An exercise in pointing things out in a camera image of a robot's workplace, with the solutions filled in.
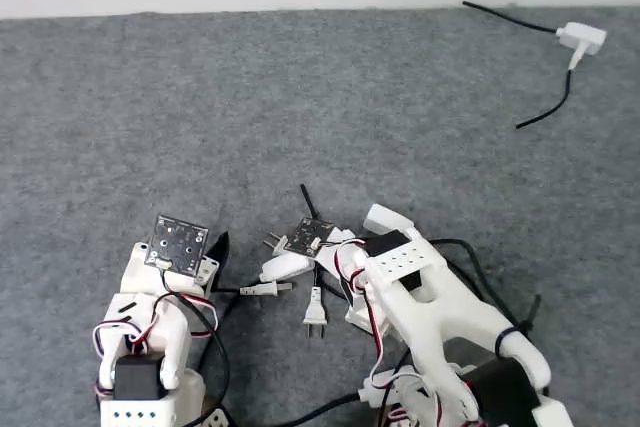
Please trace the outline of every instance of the black cable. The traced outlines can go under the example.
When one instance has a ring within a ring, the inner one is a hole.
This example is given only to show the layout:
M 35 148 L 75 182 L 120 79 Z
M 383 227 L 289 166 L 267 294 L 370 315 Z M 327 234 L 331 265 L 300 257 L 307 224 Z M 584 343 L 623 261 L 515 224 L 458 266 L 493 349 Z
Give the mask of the black cable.
M 342 299 L 344 301 L 347 301 L 348 300 L 347 297 L 342 292 L 340 292 L 339 290 L 335 289 L 334 287 L 329 285 L 326 282 L 326 280 L 324 280 L 322 272 L 323 271 L 321 270 L 320 271 L 320 275 L 318 276 L 318 285 L 320 287 L 322 287 L 323 289 L 326 289 L 329 293 L 335 295 L 336 297 L 338 297 L 338 298 L 340 298 L 340 299 Z
M 162 283 L 166 288 L 167 284 L 164 278 L 163 270 L 160 271 L 160 276 L 162 277 Z M 164 297 L 173 296 L 177 298 L 182 305 L 184 305 L 187 309 L 193 312 L 193 314 L 198 318 L 200 322 L 202 322 L 202 325 L 204 325 L 207 328 L 207 331 L 209 331 L 209 333 L 211 334 L 211 339 L 213 340 L 213 343 L 216 345 L 216 348 L 220 353 L 220 358 L 222 359 L 223 382 L 222 382 L 222 389 L 220 390 L 220 393 L 215 397 L 215 401 L 209 406 L 209 408 L 207 408 L 200 415 L 200 417 L 182 426 L 182 427 L 195 427 L 196 425 L 200 425 L 207 418 L 209 418 L 209 416 L 211 416 L 211 414 L 213 414 L 215 410 L 218 407 L 220 407 L 220 405 L 222 404 L 222 401 L 224 400 L 224 396 L 226 395 L 227 390 L 229 388 L 229 383 L 231 382 L 231 366 L 229 364 L 229 357 L 227 356 L 227 351 L 225 350 L 224 345 L 222 345 L 222 342 L 218 337 L 218 333 L 216 332 L 216 329 L 213 327 L 213 325 L 211 325 L 211 322 L 209 322 L 209 319 L 207 319 L 204 316 L 204 314 L 200 312 L 200 310 L 198 310 L 198 308 L 195 305 L 193 305 L 188 299 L 186 299 L 180 292 L 175 292 L 169 289 L 167 289 L 167 291 L 168 292 L 166 294 L 163 294 L 161 297 L 164 298 Z
M 216 240 L 216 243 L 213 244 L 207 251 L 206 256 L 218 262 L 218 271 L 216 272 L 216 275 L 213 278 L 213 282 L 211 283 L 212 290 L 215 290 L 216 287 L 218 287 L 218 282 L 220 282 L 222 271 L 227 265 L 227 260 L 229 259 L 229 251 L 229 232 L 222 233 L 220 237 L 218 237 L 218 240 Z
M 218 292 L 223 294 L 239 294 L 240 289 L 227 288 L 227 287 L 216 287 L 215 289 L 211 289 L 211 292 Z
M 482 265 L 478 260 L 476 251 L 473 250 L 473 247 L 471 247 L 471 245 L 469 245 L 468 242 L 462 239 L 431 239 L 429 240 L 429 242 L 433 245 L 442 245 L 442 244 L 458 245 L 462 247 L 464 250 L 466 250 L 467 254 L 469 254 L 469 258 L 471 259 L 471 264 L 473 265 L 473 269 L 475 270 L 476 275 L 480 280 L 480 284 L 482 285 L 484 290 L 487 292 L 489 297 L 491 297 L 493 302 L 496 304 L 496 307 L 500 309 L 500 311 L 504 314 L 504 316 L 507 318 L 509 322 L 511 322 L 514 325 L 518 323 L 515 316 L 511 312 L 511 309 L 509 309 L 509 306 L 506 304 L 504 300 L 502 300 L 502 297 L 498 295 L 498 293 L 493 289 L 493 287 L 491 287 L 491 284 L 489 283 L 489 280 L 487 279 L 487 276 L 485 275 L 484 270 L 482 269 Z
M 320 219 L 320 214 L 316 210 L 313 202 L 311 201 L 311 196 L 309 195 L 309 191 L 307 190 L 307 186 L 304 184 L 300 184 L 300 191 L 302 192 L 302 196 L 304 197 L 304 201 L 307 203 L 307 207 L 309 208 L 309 215 L 311 215 L 312 219 Z M 320 287 L 322 284 L 321 271 L 322 267 L 318 262 L 313 264 L 313 286 Z
M 309 195 L 307 186 L 304 184 L 300 184 L 300 190 L 302 191 L 302 196 L 304 197 L 304 201 L 307 203 L 307 207 L 309 207 L 309 214 L 311 214 L 311 218 L 320 219 L 320 214 L 314 207 L 313 202 L 311 202 L 311 196 Z
M 256 280 L 254 280 L 253 282 L 249 283 L 248 285 L 251 286 L 251 285 L 255 285 L 255 284 L 259 284 L 259 283 L 260 283 L 260 278 L 257 278 Z M 229 313 L 236 306 L 236 304 L 238 303 L 238 300 L 241 297 L 242 296 L 240 295 L 240 292 L 238 291 L 238 293 L 236 293 L 231 298 L 231 300 L 229 301 L 229 303 L 225 307 L 225 309 L 222 312 L 222 314 L 218 315 L 218 329 L 220 329 L 222 327 L 224 319 L 226 319 L 229 316 Z M 213 346 L 213 343 L 214 343 L 213 337 L 209 337 L 209 340 L 207 341 L 207 345 L 205 345 L 204 349 L 202 350 L 202 354 L 200 355 L 200 360 L 198 361 L 198 367 L 196 369 L 200 373 L 202 373 L 202 371 L 204 369 L 204 364 L 207 361 L 207 358 L 209 357 L 209 353 L 211 352 L 211 348 Z
M 464 270 L 462 270 L 462 268 L 454 263 L 451 259 L 446 256 L 443 257 L 447 261 L 447 264 L 449 265 L 449 268 L 453 271 L 453 273 L 456 274 L 456 276 L 460 280 L 462 280 L 467 285 L 467 287 L 469 287 L 469 289 L 471 289 L 471 292 L 473 292 L 479 300 L 484 302 L 484 295 L 482 294 L 480 287 L 478 287 L 478 284 L 475 283 L 471 276 Z
M 300 417 L 296 420 L 291 420 L 289 422 L 284 422 L 282 424 L 275 424 L 269 427 L 295 427 L 297 425 L 302 425 L 305 422 L 309 422 L 316 417 L 321 416 L 325 412 L 328 412 L 336 407 L 340 407 L 341 405 L 348 404 L 350 402 L 358 402 L 360 401 L 360 395 L 356 392 L 354 394 L 343 395 L 342 397 L 332 400 L 331 402 L 327 402 L 322 407 L 318 407 L 316 410 L 309 412 L 308 414 Z
M 402 354 L 402 357 L 396 364 L 396 368 L 393 371 L 393 375 L 397 374 L 400 371 L 404 363 L 409 358 L 410 354 L 411 354 L 411 349 L 407 348 L 407 350 L 404 351 L 404 354 Z M 389 383 L 389 385 L 387 385 L 387 388 L 384 391 L 384 396 L 382 396 L 382 405 L 380 406 L 380 413 L 378 414 L 378 427 L 382 427 L 384 425 L 385 406 L 387 405 L 387 399 L 389 398 L 389 393 L 391 392 L 392 387 L 393 387 L 393 383 L 391 382 Z
M 485 7 L 484 5 L 474 4 L 473 2 L 468 2 L 466 0 L 462 2 L 462 5 L 471 7 L 472 9 L 482 10 L 483 12 L 495 15 L 496 17 L 500 17 L 501 19 L 508 20 L 509 22 L 513 22 L 514 24 L 518 24 L 529 29 L 538 30 L 540 32 L 549 32 L 551 34 L 556 33 L 556 29 L 543 27 L 542 25 L 538 24 L 532 24 L 531 22 L 525 22 L 524 20 L 516 19 L 515 17 L 511 17 L 510 15 L 503 14 L 502 12 L 498 12 L 497 10 L 490 9 L 489 7 Z
M 560 99 L 560 102 L 558 102 L 558 104 L 553 109 L 549 109 L 546 112 L 543 112 L 542 114 L 532 119 L 529 119 L 525 122 L 520 122 L 519 124 L 516 125 L 516 129 L 521 129 L 523 127 L 526 127 L 527 125 L 535 124 L 536 122 L 549 117 L 556 110 L 562 107 L 562 105 L 565 103 L 565 101 L 569 97 L 569 93 L 571 92 L 571 73 L 572 72 L 573 70 L 567 70 L 567 76 L 565 77 L 565 80 L 564 80 L 564 95 L 562 96 L 562 99 Z

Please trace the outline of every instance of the white wire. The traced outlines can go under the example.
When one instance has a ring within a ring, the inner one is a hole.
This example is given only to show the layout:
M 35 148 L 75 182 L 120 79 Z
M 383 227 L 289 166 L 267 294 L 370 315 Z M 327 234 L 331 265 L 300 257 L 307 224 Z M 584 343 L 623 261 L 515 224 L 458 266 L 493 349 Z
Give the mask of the white wire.
M 389 420 L 396 421 L 396 420 L 403 420 L 407 418 L 407 411 L 405 410 L 404 407 L 398 407 L 397 409 L 393 409 L 391 412 L 389 412 L 387 414 L 387 418 Z
M 135 344 L 136 342 L 139 342 L 143 336 L 148 336 L 153 326 L 156 325 L 156 322 L 158 321 L 158 317 L 160 317 L 160 314 L 158 312 L 154 312 L 153 317 L 151 318 L 151 322 L 149 322 L 149 325 L 147 325 L 144 329 L 142 329 L 142 333 L 140 335 L 138 335 L 133 339 L 130 339 L 131 342 Z
M 376 384 L 374 382 L 373 376 L 375 375 L 376 371 L 378 370 L 378 367 L 380 367 L 380 364 L 382 363 L 382 358 L 384 357 L 384 344 L 382 343 L 382 336 L 380 335 L 380 330 L 378 329 L 378 323 L 376 322 L 376 314 L 373 311 L 373 307 L 372 306 L 370 306 L 370 307 L 371 307 L 371 315 L 373 317 L 373 323 L 371 325 L 371 330 L 373 331 L 374 337 L 376 337 L 376 339 L 378 339 L 378 343 L 380 344 L 380 354 L 378 355 L 378 359 L 377 359 L 375 365 L 373 366 L 373 368 L 369 372 L 369 381 L 371 382 L 371 386 L 374 389 L 386 389 L 389 384 L 395 382 L 400 377 L 415 377 L 417 379 L 420 379 L 422 382 L 424 382 L 424 379 L 422 378 L 422 376 L 420 374 L 418 374 L 417 372 L 398 372 L 397 374 L 394 374 L 391 377 L 389 377 L 388 379 L 386 379 L 386 381 L 385 381 L 385 383 L 383 385 L 378 385 L 378 384 Z
M 119 320 L 105 320 L 103 322 L 100 322 L 98 325 L 96 325 L 93 328 L 93 335 L 91 336 L 92 340 L 93 340 L 93 347 L 96 349 L 96 354 L 98 355 L 99 358 L 103 358 L 103 353 L 100 352 L 100 347 L 98 345 L 97 342 L 97 336 L 99 335 L 99 331 L 101 329 L 103 329 L 104 327 L 116 327 L 118 329 L 121 328 L 125 328 L 126 330 L 132 332 L 132 334 L 129 335 L 135 335 L 135 336 L 139 336 L 142 332 L 135 327 L 133 324 L 129 323 L 129 322 L 123 322 L 123 321 L 119 321 Z M 142 344 L 143 348 L 144 348 L 144 353 L 147 353 L 147 344 L 143 343 Z
M 202 307 L 206 307 L 207 309 L 209 309 L 211 312 L 213 312 L 213 319 L 215 321 L 215 325 L 213 327 L 214 330 L 218 330 L 218 313 L 216 312 L 216 308 L 214 307 L 213 304 L 211 304 L 210 302 L 207 301 L 200 301 L 195 297 L 187 297 L 187 300 L 189 302 L 192 302 L 194 304 L 198 304 L 201 305 Z
M 338 247 L 336 248 L 336 259 L 338 259 L 338 265 L 336 266 L 336 270 L 338 271 L 338 275 L 340 277 L 342 277 L 344 280 L 348 281 L 349 277 L 345 276 L 345 274 L 342 272 L 342 266 L 340 265 L 340 250 L 342 250 L 342 248 L 345 245 L 351 245 L 351 244 L 357 244 L 357 245 L 364 245 L 364 241 L 361 239 L 347 239 L 343 242 L 340 243 L 340 245 L 338 245 Z

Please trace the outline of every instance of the gray carpet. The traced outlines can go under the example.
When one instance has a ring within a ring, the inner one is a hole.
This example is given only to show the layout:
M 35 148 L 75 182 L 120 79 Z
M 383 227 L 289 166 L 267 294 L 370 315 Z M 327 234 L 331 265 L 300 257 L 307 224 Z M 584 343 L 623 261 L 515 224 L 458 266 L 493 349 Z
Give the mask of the gray carpet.
M 269 257 L 263 234 L 306 214 L 301 181 L 341 226 L 380 202 L 467 239 L 519 315 L 540 292 L 554 396 L 577 426 L 634 424 L 640 9 L 514 12 L 610 34 L 565 107 L 522 131 L 560 98 L 570 51 L 477 11 L 0 22 L 2 425 L 99 424 L 90 329 L 157 213 L 228 229 L 238 285 Z M 241 425 L 352 392 L 374 360 L 328 294 L 326 337 L 306 339 L 309 281 L 225 322 Z M 310 425 L 372 419 L 352 404 Z

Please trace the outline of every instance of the red wire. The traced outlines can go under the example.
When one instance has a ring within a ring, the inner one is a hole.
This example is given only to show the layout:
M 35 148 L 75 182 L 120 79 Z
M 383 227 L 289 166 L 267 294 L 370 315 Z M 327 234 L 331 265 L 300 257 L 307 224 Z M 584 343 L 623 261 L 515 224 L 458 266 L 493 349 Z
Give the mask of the red wire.
M 438 417 L 436 419 L 436 427 L 440 427 L 440 421 L 442 420 L 442 402 L 440 402 L 440 396 L 436 394 L 436 400 L 438 401 Z
M 355 293 L 356 292 L 356 288 L 360 291 L 360 292 L 364 292 L 364 289 L 361 287 L 356 287 L 355 284 L 355 280 L 356 277 L 358 275 L 360 275 L 362 272 L 364 272 L 364 269 L 356 269 L 353 274 L 351 274 L 351 277 L 349 277 L 349 287 L 351 288 L 351 292 Z
M 380 352 L 382 352 L 382 339 L 380 339 L 378 324 L 376 323 L 376 317 L 373 313 L 373 308 L 369 303 L 369 299 L 367 298 L 366 291 L 363 293 L 363 297 L 364 297 L 364 303 L 367 306 L 367 313 L 369 314 L 369 323 L 371 324 L 371 331 L 373 332 L 373 338 L 376 341 L 376 349 L 378 351 L 378 357 L 380 357 Z

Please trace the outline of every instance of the power cord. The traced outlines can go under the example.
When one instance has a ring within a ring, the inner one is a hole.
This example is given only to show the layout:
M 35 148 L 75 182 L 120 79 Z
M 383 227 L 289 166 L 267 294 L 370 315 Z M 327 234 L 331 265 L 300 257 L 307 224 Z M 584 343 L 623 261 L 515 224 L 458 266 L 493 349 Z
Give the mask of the power cord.
M 528 29 L 537 30 L 540 32 L 548 32 L 550 34 L 556 33 L 556 29 L 552 29 L 551 27 L 544 27 L 542 25 L 533 24 L 531 22 L 526 22 L 524 20 L 516 19 L 515 17 L 511 17 L 510 15 L 503 14 L 502 12 L 498 12 L 497 10 L 490 9 L 489 7 L 485 7 L 484 5 L 474 4 L 473 2 L 469 2 L 467 0 L 462 1 L 462 5 L 466 7 L 471 7 L 472 9 L 481 10 L 491 15 L 495 15 L 496 17 L 500 17 L 501 19 L 508 20 L 509 22 L 513 22 L 514 24 L 518 24 L 523 27 L 527 27 Z
M 571 61 L 569 62 L 569 68 L 567 69 L 567 73 L 565 75 L 564 94 L 562 96 L 562 99 L 560 99 L 560 102 L 558 102 L 555 107 L 547 110 L 546 112 L 543 112 L 540 115 L 536 115 L 535 117 L 524 122 L 516 124 L 517 130 L 546 119 L 564 105 L 567 98 L 569 97 L 569 93 L 571 92 L 571 75 L 578 65 L 578 62 L 580 62 L 584 54 L 595 55 L 596 53 L 598 53 L 598 51 L 602 47 L 602 44 L 604 43 L 604 40 L 607 37 L 606 31 L 596 29 L 595 27 L 591 27 L 589 25 L 579 24 L 577 22 L 569 22 L 564 27 L 553 29 L 550 27 L 533 24 L 531 22 L 525 22 L 524 20 L 516 19 L 515 17 L 511 17 L 510 15 L 498 12 L 497 10 L 490 9 L 489 7 L 485 7 L 484 5 L 475 4 L 466 0 L 462 2 L 462 5 L 471 7 L 472 9 L 481 10 L 488 14 L 495 15 L 496 17 L 500 17 L 501 19 L 508 20 L 509 22 L 513 22 L 514 24 L 518 24 L 532 30 L 554 34 L 558 37 L 560 44 L 574 49 Z
M 327 402 L 322 407 L 318 407 L 317 409 L 309 412 L 308 414 L 303 415 L 299 419 L 291 420 L 289 422 L 284 422 L 282 424 L 271 425 L 269 427 L 296 427 L 297 425 L 302 425 L 305 422 L 309 422 L 310 420 L 313 420 L 316 417 L 321 416 L 325 412 L 335 409 L 336 407 L 340 407 L 342 405 L 345 405 L 351 402 L 359 402 L 359 401 L 360 401 L 360 395 L 357 392 L 354 394 L 343 395 L 342 397 L 339 397 L 330 402 Z
M 478 276 L 478 279 L 480 280 L 480 284 L 482 285 L 484 290 L 487 292 L 489 297 L 491 297 L 496 307 L 502 312 L 502 314 L 507 318 L 507 320 L 516 327 L 516 329 L 519 332 L 521 332 L 527 338 L 529 337 L 529 333 L 531 332 L 531 330 L 533 330 L 533 321 L 535 319 L 535 316 L 538 313 L 538 309 L 542 301 L 542 296 L 540 294 L 535 295 L 533 299 L 533 304 L 529 309 L 529 314 L 527 315 L 526 319 L 523 321 L 518 321 L 515 315 L 513 315 L 513 312 L 511 311 L 507 303 L 502 299 L 502 297 L 498 295 L 498 293 L 494 290 L 494 288 L 489 283 L 489 280 L 487 279 L 487 276 L 484 273 L 482 265 L 478 260 L 478 255 L 476 254 L 475 250 L 473 249 L 473 247 L 471 247 L 471 245 L 468 242 L 462 239 L 431 239 L 429 240 L 429 242 L 433 245 L 451 244 L 451 245 L 458 245 L 462 247 L 469 255 L 469 258 L 471 259 L 471 264 L 473 265 L 473 269 L 476 275 Z
M 554 108 L 549 109 L 540 115 L 536 115 L 535 117 L 529 120 L 525 120 L 524 122 L 520 122 L 519 124 L 516 124 L 516 129 L 521 129 L 523 127 L 526 127 L 527 125 L 535 124 L 536 122 L 546 117 L 549 117 L 556 110 L 562 107 L 562 105 L 566 102 L 567 98 L 569 97 L 569 92 L 571 91 L 571 73 L 572 72 L 573 70 L 567 70 L 567 75 L 565 76 L 565 80 L 564 80 L 564 95 L 562 96 L 562 99 L 560 99 L 560 102 L 558 102 Z

